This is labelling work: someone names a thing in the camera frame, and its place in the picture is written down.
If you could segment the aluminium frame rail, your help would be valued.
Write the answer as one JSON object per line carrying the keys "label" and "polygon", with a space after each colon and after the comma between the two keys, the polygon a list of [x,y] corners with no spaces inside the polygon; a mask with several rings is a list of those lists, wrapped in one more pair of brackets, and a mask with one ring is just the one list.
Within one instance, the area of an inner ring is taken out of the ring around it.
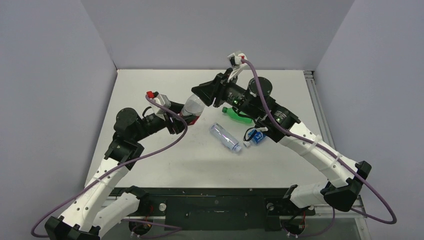
{"label": "aluminium frame rail", "polygon": [[[330,130],[330,126],[328,124],[327,116],[325,114],[318,89],[316,87],[316,81],[314,79],[314,72],[310,70],[304,70],[303,71],[304,78],[306,81],[306,85],[308,87],[308,92],[311,98],[312,106],[315,112],[315,116],[318,122],[318,127],[320,134],[323,136],[324,141],[334,148],[337,149],[335,146],[335,142]],[[342,212],[342,211],[336,211],[336,216],[338,218],[352,218],[355,221],[355,228],[358,233],[358,240],[371,240],[371,235],[369,232],[369,228],[366,223],[366,218],[358,213],[355,213],[353,211],[349,212]]]}

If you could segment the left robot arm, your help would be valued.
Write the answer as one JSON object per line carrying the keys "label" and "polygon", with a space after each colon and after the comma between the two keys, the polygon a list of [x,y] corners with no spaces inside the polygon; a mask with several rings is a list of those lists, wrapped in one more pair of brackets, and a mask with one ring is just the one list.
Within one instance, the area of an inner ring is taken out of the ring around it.
{"label": "left robot arm", "polygon": [[161,153],[178,143],[147,155],[142,155],[141,140],[163,130],[183,137],[202,114],[203,107],[194,110],[186,104],[154,102],[153,113],[139,116],[131,107],[120,110],[115,118],[112,142],[104,154],[96,173],[88,185],[76,196],[70,206],[58,217],[51,216],[44,228],[50,240],[100,240],[112,227],[129,214],[143,215],[149,209],[148,194],[138,187],[131,187],[123,196],[106,208],[103,203],[117,183],[130,172],[136,161]]}

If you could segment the clear bluish bottle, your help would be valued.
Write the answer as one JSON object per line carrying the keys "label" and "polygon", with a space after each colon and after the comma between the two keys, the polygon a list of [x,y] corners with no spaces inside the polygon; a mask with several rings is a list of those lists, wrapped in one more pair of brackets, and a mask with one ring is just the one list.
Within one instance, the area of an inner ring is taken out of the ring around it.
{"label": "clear bluish bottle", "polygon": [[219,123],[211,125],[209,132],[230,151],[239,153],[242,150],[240,142]]}

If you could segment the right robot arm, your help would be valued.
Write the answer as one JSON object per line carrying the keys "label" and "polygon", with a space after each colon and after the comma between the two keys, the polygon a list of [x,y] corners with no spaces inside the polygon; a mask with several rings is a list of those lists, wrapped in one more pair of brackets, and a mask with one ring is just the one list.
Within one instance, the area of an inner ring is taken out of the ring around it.
{"label": "right robot arm", "polygon": [[342,212],[350,211],[363,186],[358,176],[366,179],[371,165],[344,157],[332,148],[329,152],[324,151],[322,148],[329,146],[322,138],[271,97],[272,83],[261,76],[258,80],[274,120],[281,128],[301,136],[301,139],[289,136],[273,125],[263,108],[254,79],[249,81],[247,88],[243,88],[237,85],[236,79],[228,81],[228,74],[219,73],[213,80],[192,87],[191,91],[207,106],[218,108],[227,103],[236,112],[253,119],[256,127],[267,128],[267,137],[303,157],[326,177],[324,182],[291,186],[282,199],[282,207],[287,213],[294,214],[299,209],[318,204],[327,204]]}

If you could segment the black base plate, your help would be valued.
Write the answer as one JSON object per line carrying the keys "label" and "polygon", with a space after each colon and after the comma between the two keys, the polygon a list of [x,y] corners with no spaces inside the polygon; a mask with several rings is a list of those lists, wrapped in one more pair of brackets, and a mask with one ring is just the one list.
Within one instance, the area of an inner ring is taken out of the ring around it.
{"label": "black base plate", "polygon": [[280,231],[281,221],[315,215],[289,202],[288,188],[165,188],[117,187],[109,199],[123,193],[141,195],[140,206],[130,214],[163,220],[184,231]]}

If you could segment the blue label small bottle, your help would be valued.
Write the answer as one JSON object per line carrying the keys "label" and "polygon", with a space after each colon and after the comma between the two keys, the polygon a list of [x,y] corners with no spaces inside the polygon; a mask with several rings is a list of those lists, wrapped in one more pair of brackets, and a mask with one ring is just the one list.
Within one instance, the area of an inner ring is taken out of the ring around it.
{"label": "blue label small bottle", "polygon": [[246,130],[242,139],[242,143],[246,148],[249,148],[250,146],[260,144],[265,138],[266,135],[263,132],[251,127]]}

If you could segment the green plastic bottle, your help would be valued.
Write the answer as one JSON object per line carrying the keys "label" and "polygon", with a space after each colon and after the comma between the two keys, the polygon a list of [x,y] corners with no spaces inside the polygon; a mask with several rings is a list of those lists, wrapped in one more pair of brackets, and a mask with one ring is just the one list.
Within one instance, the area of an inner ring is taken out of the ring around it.
{"label": "green plastic bottle", "polygon": [[250,125],[253,123],[252,119],[238,115],[232,108],[223,107],[221,109],[221,112],[227,117],[229,117],[231,120],[236,121],[238,123],[246,124],[246,125]]}

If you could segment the red label clear bottle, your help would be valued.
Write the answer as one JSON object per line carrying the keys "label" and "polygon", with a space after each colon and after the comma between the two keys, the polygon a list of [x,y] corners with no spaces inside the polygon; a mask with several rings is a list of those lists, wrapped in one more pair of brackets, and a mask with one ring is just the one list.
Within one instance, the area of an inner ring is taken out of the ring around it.
{"label": "red label clear bottle", "polygon": [[201,116],[205,104],[203,101],[196,96],[195,94],[192,94],[185,102],[184,107],[179,114],[180,116]]}

